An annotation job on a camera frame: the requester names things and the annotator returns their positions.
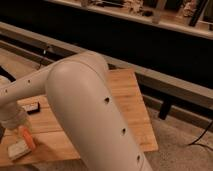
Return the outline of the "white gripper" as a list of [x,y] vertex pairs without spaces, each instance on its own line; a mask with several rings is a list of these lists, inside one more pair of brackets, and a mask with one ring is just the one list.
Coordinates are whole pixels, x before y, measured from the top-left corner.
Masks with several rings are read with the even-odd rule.
[[19,126],[29,126],[28,114],[17,102],[0,106],[0,124],[9,130]]

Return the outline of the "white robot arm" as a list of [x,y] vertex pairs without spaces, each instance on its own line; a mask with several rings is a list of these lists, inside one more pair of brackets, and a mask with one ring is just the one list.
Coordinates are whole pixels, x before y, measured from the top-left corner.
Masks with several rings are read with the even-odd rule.
[[63,131],[90,171],[153,171],[107,83],[104,57],[86,51],[14,82],[0,83],[0,124],[21,125],[17,102],[44,94]]

